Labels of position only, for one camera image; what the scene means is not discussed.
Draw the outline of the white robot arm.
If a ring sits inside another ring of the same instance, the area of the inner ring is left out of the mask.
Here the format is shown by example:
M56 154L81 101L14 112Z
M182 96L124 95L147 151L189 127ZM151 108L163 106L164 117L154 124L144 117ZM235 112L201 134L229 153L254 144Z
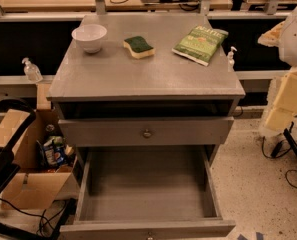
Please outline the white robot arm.
M291 66L288 73L269 87L268 107L259 132L271 137L282 133L297 116L297 7L285 21L262 34L258 43L277 47L280 60Z

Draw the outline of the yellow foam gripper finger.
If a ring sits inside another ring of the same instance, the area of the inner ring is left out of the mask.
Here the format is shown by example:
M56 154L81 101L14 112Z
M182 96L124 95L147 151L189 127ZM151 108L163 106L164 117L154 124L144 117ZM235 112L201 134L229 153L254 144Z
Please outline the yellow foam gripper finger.
M275 25L272 29L266 31L258 38L258 43L267 47L277 47L284 21Z
M269 131L282 132L297 116L297 67L281 78L281 84L263 126Z

